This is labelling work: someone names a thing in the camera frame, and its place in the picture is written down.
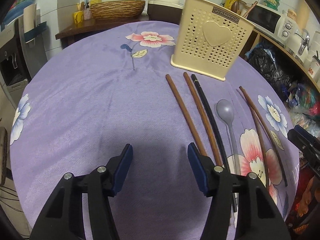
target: chopstick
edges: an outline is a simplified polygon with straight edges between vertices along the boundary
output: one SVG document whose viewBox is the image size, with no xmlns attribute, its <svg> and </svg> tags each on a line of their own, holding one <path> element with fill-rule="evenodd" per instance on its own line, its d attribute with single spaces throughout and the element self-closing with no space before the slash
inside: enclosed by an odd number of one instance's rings
<svg viewBox="0 0 320 240">
<path fill-rule="evenodd" d="M 251 98 L 248 96 L 247 92 L 246 92 L 246 91 L 244 90 L 244 88 L 241 87 L 241 86 L 239 87 L 239 89 L 241 90 L 241 92 L 243 93 L 245 99 L 247 100 L 248 105 L 249 105 L 250 107 L 252 107 L 252 109 L 253 109 L 253 110 L 255 111 L 255 113 L 257 114 L 257 116 L 258 116 L 258 118 L 259 118 L 259 120 L 260 120 L 263 128 L 265 129 L 265 131 L 266 131 L 266 133 L 267 133 L 267 135 L 268 135 L 268 137 L 269 137 L 269 140 L 271 141 L 271 144 L 272 144 L 272 146 L 273 146 L 273 148 L 274 148 L 274 151 L 276 152 L 276 155 L 277 155 L 277 158 L 278 158 L 278 161 L 279 161 L 280 169 L 281 169 L 282 176 L 283 176 L 283 179 L 284 179 L 284 184 L 285 184 L 285 186 L 287 187 L 287 186 L 288 186 L 287 176 L 286 176 L 286 174 L 285 174 L 285 172 L 284 172 L 284 167 L 283 167 L 283 164 L 282 164 L 282 161 L 281 161 L 281 157 L 280 157 L 279 151 L 278 151 L 278 149 L 277 149 L 277 145 L 276 145 L 276 143 L 275 143 L 275 141 L 274 141 L 274 138 L 273 138 L 270 130 L 269 130 L 268 127 L 266 126 L 266 123 L 264 122 L 264 120 L 263 120 L 261 114 L 259 113 L 257 107 L 254 105 L 254 103 L 252 102 Z"/>
<path fill-rule="evenodd" d="M 167 82 L 168 82 L 168 84 L 169 84 L 169 86 L 170 86 L 170 88 L 172 90 L 172 93 L 173 93 L 174 97 L 176 98 L 176 100 L 178 102 L 178 105 L 180 106 L 180 109 L 181 109 L 181 111 L 183 113 L 184 118 L 186 119 L 186 122 L 187 122 L 187 124 L 188 124 L 188 126 L 190 128 L 192 136 L 196 141 L 196 144 L 198 146 L 200 154 L 203 155 L 203 156 L 207 156 L 207 153 L 206 153 L 206 151 L 204 149 L 204 146 L 203 146 L 203 144 L 201 142 L 201 139 L 200 139 L 199 134 L 198 134 L 198 132 L 196 130 L 196 127 L 193 124 L 191 116 L 190 116 L 185 104 L 183 103 L 182 98 L 181 98 L 181 96 L 180 96 L 180 94 L 179 94 L 174 82 L 172 81 L 172 79 L 171 79 L 169 74 L 165 75 L 165 78 L 166 78 L 166 80 L 167 80 Z"/>
<path fill-rule="evenodd" d="M 258 4 L 258 1 L 255 1 L 250 8 L 244 13 L 243 18 L 246 18 L 248 14 L 252 11 L 252 9 Z"/>
<path fill-rule="evenodd" d="M 256 113 L 254 112 L 253 108 L 250 105 L 249 105 L 249 108 L 250 108 L 251 115 L 252 115 L 252 118 L 254 121 L 254 125 L 256 126 L 257 134 L 259 137 L 259 142 L 260 142 L 261 151 L 262 151 L 262 158 L 263 158 L 263 163 L 264 163 L 264 172 L 266 174 L 266 189 L 269 192 L 269 168 L 268 168 L 268 162 L 267 162 L 266 148 L 264 146 L 263 137 L 262 137 L 262 133 L 260 130 L 259 120 L 256 116 Z"/>
<path fill-rule="evenodd" d="M 219 150 L 217 148 L 216 139 L 215 139 L 215 137 L 213 135 L 213 132 L 211 130 L 208 118 L 205 115 L 205 112 L 204 112 L 203 106 L 202 106 L 202 104 L 200 102 L 200 99 L 198 97 L 198 94 L 197 94 L 195 88 L 193 87 L 192 81 L 191 81 L 190 77 L 188 76 L 188 73 L 184 72 L 183 76 L 184 76 L 184 79 L 187 82 L 187 85 L 188 85 L 188 87 L 190 89 L 191 95 L 192 95 L 192 97 L 193 97 L 193 99 L 194 99 L 194 101 L 196 103 L 196 106 L 198 108 L 199 114 L 201 116 L 201 120 L 203 122 L 204 128 L 205 128 L 205 130 L 207 132 L 208 139 L 209 139 L 209 142 L 210 142 L 210 146 L 211 146 L 211 149 L 212 149 L 212 152 L 213 152 L 213 156 L 214 156 L 214 159 L 216 161 L 216 165 L 222 166 L 222 161 L 220 159 L 220 154 L 219 154 Z"/>
<path fill-rule="evenodd" d="M 217 123 L 216 123 L 216 120 L 214 119 L 213 117 L 213 114 L 212 114 L 212 110 L 210 108 L 210 105 L 208 103 L 208 100 L 200 86 L 200 83 L 199 81 L 197 80 L 197 77 L 196 75 L 192 74 L 191 75 L 191 79 L 198 91 L 198 94 L 199 94 L 199 97 L 202 101 L 202 104 L 204 106 L 204 109 L 207 113 L 207 116 L 208 116 L 208 119 L 209 119 L 209 122 L 211 124 L 211 127 L 212 127 L 212 130 L 214 132 L 214 135 L 217 139 L 217 144 L 218 144 L 218 147 L 219 147 L 219 150 L 220 150 L 220 154 L 221 154 L 221 159 L 222 159 L 222 162 L 223 162 L 223 165 L 225 167 L 225 169 L 230 173 L 230 167 L 229 167 L 229 163 L 228 163 L 228 160 L 227 160 L 227 155 L 226 155 L 226 151 L 224 149 L 224 146 L 223 146 L 223 142 L 222 142 L 222 139 L 221 139 L 221 135 L 220 135 L 220 132 L 219 132 L 219 129 L 218 129 L 218 126 L 217 126 Z M 233 209 L 233 212 L 237 212 L 237 205 L 236 205 L 236 196 L 235 194 L 233 194 L 233 199 L 232 199 L 232 209 Z"/>
</svg>

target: cream plastic utensil holder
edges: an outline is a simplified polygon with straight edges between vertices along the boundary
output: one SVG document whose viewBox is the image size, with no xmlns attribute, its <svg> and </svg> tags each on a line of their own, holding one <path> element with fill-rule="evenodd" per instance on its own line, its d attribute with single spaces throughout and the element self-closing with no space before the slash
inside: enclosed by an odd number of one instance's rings
<svg viewBox="0 0 320 240">
<path fill-rule="evenodd" d="M 171 65 L 225 81 L 254 24 L 206 0 L 186 0 Z"/>
</svg>

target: heart emblem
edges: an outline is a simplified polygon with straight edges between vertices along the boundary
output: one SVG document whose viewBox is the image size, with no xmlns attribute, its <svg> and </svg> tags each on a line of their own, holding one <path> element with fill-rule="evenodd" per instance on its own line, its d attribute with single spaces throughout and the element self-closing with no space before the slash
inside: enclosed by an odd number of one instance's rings
<svg viewBox="0 0 320 240">
<path fill-rule="evenodd" d="M 220 46 L 232 37 L 231 30 L 228 27 L 220 26 L 213 21 L 205 22 L 202 30 L 206 41 L 211 47 Z"/>
</svg>

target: jianhao label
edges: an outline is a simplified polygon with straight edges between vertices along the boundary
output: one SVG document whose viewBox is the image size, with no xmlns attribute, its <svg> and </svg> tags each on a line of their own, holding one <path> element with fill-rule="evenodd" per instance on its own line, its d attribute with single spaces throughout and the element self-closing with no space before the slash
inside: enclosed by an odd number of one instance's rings
<svg viewBox="0 0 320 240">
<path fill-rule="evenodd" d="M 221 15 L 221 16 L 229 19 L 230 21 L 233 21 L 233 22 L 235 22 L 235 23 L 239 23 L 239 18 L 238 18 L 238 17 L 233 16 L 232 14 L 227 13 L 227 12 L 225 12 L 225 11 L 223 11 L 223 10 L 220 10 L 220 9 L 217 8 L 217 7 L 214 7 L 212 12 L 213 12 L 213 13 L 216 13 L 216 14 L 219 14 L 219 15 Z"/>
</svg>

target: microwave oven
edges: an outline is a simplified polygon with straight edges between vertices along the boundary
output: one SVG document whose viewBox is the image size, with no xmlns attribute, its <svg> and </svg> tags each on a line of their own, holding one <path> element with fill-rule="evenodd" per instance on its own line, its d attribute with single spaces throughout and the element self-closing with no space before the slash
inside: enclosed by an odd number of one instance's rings
<svg viewBox="0 0 320 240">
<path fill-rule="evenodd" d="M 288 37 L 295 33 L 298 28 L 297 23 L 287 15 L 262 4 L 257 4 L 252 9 L 248 14 L 247 20 L 251 21 L 256 29 L 283 45 L 286 44 Z"/>
</svg>

